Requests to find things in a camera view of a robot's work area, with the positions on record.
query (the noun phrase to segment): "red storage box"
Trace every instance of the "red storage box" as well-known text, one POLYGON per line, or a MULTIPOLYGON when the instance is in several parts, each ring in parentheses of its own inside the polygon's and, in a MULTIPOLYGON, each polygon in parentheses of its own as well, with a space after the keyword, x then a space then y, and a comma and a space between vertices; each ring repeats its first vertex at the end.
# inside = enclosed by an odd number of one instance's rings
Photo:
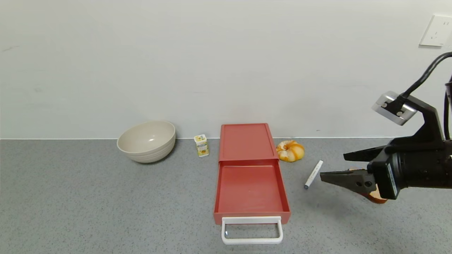
POLYGON ((225 244, 277 244, 290 217, 279 158, 268 124, 221 127, 214 219, 225 244), (225 224, 277 223, 280 237, 227 239, 225 224))

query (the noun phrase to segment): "white bowl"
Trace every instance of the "white bowl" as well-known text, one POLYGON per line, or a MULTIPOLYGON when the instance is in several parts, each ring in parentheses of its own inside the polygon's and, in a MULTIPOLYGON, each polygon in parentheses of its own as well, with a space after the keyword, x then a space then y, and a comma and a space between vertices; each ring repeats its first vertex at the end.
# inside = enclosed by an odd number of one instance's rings
POLYGON ((150 163, 165 158, 175 142, 176 128, 172 123, 150 121, 126 130, 116 144, 130 159, 150 163))

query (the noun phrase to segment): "gray countertop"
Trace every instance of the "gray countertop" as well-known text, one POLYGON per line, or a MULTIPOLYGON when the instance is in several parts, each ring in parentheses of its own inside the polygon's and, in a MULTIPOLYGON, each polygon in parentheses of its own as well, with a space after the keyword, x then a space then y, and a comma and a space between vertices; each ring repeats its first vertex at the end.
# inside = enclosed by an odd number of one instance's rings
MULTIPOLYGON (((224 245, 213 220, 218 140, 198 158, 177 140, 167 159, 144 165, 114 140, 2 140, 1 254, 96 253, 452 253, 452 191, 409 188, 377 205, 317 177, 365 163, 342 153, 385 139, 302 139, 304 159, 281 162, 292 216, 279 245, 224 245)), ((274 235, 268 226, 231 226, 239 236, 274 235)))

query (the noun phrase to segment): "black cable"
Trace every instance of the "black cable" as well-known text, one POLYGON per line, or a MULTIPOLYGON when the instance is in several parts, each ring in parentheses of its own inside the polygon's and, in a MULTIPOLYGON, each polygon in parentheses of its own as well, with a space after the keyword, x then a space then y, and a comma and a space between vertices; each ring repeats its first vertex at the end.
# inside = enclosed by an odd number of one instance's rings
POLYGON ((446 52, 440 56, 438 56, 427 68, 427 70, 422 74, 422 76, 414 83, 412 84, 403 94, 401 94, 402 97, 407 98, 414 90, 416 90, 422 83, 424 83, 427 78, 432 74, 432 71, 436 68, 436 66, 444 59, 452 57, 452 52, 446 52))
POLYGON ((451 136, 449 134, 449 98, 447 97, 447 92, 444 94, 443 128, 444 128, 444 137, 446 138, 446 140, 450 140, 451 136))
POLYGON ((446 84, 446 94, 444 95, 444 114, 443 114, 443 129, 444 129, 444 137, 446 140, 450 140, 450 134, 449 134, 449 97, 447 95, 447 91, 450 92, 450 83, 452 82, 452 76, 449 79, 449 83, 446 84))

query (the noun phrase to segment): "red drawer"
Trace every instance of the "red drawer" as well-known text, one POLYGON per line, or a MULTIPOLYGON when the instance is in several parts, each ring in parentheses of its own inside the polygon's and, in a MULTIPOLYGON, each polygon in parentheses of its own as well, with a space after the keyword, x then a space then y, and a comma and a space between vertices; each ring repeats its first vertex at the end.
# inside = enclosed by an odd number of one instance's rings
POLYGON ((268 124, 221 127, 215 223, 223 217, 280 216, 290 208, 268 124))

